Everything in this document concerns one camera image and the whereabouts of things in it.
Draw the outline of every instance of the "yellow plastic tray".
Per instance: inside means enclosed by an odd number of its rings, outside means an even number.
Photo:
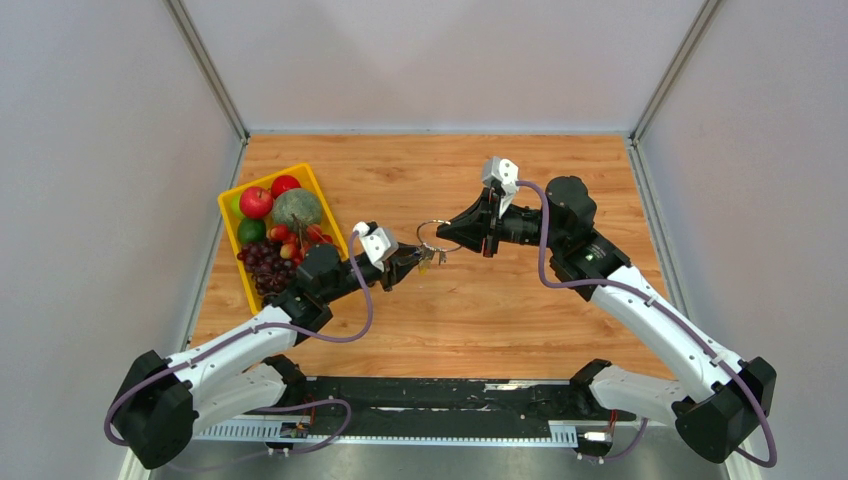
[[[305,188],[318,196],[321,200],[321,207],[324,209],[324,218],[321,220],[321,230],[333,238],[333,243],[338,245],[341,249],[340,255],[342,260],[347,260],[347,239],[344,238],[341,231],[339,231],[339,226],[336,224],[336,219],[333,218],[333,212],[330,211],[330,207],[327,205],[327,199],[324,198],[324,195],[321,193],[321,188],[318,187],[318,181],[315,180],[312,168],[306,163],[299,163],[293,167],[280,170],[279,172],[272,173],[271,175],[254,180],[250,183],[239,185],[232,190],[227,190],[226,192],[218,195],[218,208],[221,209],[221,215],[224,217],[224,226],[227,228],[227,236],[230,238],[230,245],[233,246],[233,256],[238,255],[242,247],[238,241],[238,237],[236,236],[241,219],[236,217],[236,215],[230,211],[230,202],[233,197],[241,195],[241,193],[248,187],[259,186],[270,190],[271,183],[273,183],[274,179],[280,175],[293,176],[298,182],[300,182],[300,186],[302,188]],[[268,215],[265,218],[265,224],[269,228],[272,223],[270,217],[271,216]],[[256,293],[256,286],[253,285],[253,282],[250,281],[250,276],[244,270],[244,263],[236,259],[236,264],[238,265],[241,283],[244,286],[245,293],[247,294],[247,303],[250,304],[250,311],[255,315],[262,310],[262,298],[258,293]]]

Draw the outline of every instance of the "red apple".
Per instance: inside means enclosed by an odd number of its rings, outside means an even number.
[[[297,251],[297,245],[294,243],[284,243],[282,247],[280,247],[280,256],[283,257],[284,260],[293,260],[295,254],[299,254]]]
[[[280,175],[275,178],[274,183],[271,184],[271,195],[273,195],[274,198],[277,198],[282,195],[283,192],[291,190],[292,188],[300,188],[300,182],[291,175]]]
[[[289,236],[289,227],[285,225],[276,225],[268,230],[268,239],[272,242],[284,242]]]
[[[247,218],[259,219],[271,213],[274,197],[262,187],[249,187],[241,194],[239,210]]]

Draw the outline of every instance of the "key ring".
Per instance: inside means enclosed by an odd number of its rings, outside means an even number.
[[[426,222],[422,223],[421,225],[418,225],[418,228],[415,229],[415,236],[418,237],[418,241],[421,242],[421,245],[424,248],[429,248],[430,250],[433,250],[433,251],[436,251],[436,252],[444,252],[444,253],[455,252],[455,251],[459,250],[460,248],[462,248],[462,245],[459,245],[456,248],[434,247],[434,246],[430,245],[429,243],[425,242],[424,240],[422,240],[421,239],[421,227],[423,227],[425,225],[430,225],[431,223],[438,223],[439,225],[450,225],[450,222],[447,221],[447,220],[427,220]]]

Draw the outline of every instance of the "wooden surface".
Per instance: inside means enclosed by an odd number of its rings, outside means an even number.
[[[596,228],[664,292],[619,137],[254,136],[239,183],[308,162],[342,232],[374,220],[399,241],[416,243],[419,223],[452,218],[476,200],[483,162],[492,155],[510,158],[522,179],[543,187],[559,175],[580,176],[598,204]],[[537,207],[539,200],[523,189],[515,204]],[[372,289],[374,324],[361,340],[339,345],[310,339],[286,355],[307,375],[569,378],[588,361],[605,358],[669,376],[614,318],[574,292],[543,287],[537,255],[535,248],[505,243],[492,259],[465,250],[451,254],[446,265],[410,274],[393,292]],[[225,234],[193,344],[250,318],[235,261]],[[552,272],[548,276],[555,280]],[[334,302],[335,317],[322,333],[358,332],[364,305],[362,294]]]

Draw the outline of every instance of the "white connector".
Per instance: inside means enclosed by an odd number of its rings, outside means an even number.
[[[506,209],[512,204],[512,199],[518,193],[518,165],[508,158],[492,157],[483,165],[483,185],[491,188],[494,180],[497,180],[503,188],[504,195],[501,197],[498,218],[502,217]]]
[[[586,432],[583,434],[583,438],[589,442],[612,442],[612,436],[610,436],[609,432]]]
[[[379,227],[369,233],[370,228],[365,222],[359,222],[353,227],[353,230],[359,234],[359,243],[362,244],[362,249],[368,256],[368,261],[381,272],[386,271],[386,266],[383,262],[397,251],[398,243],[394,235],[389,230]]]

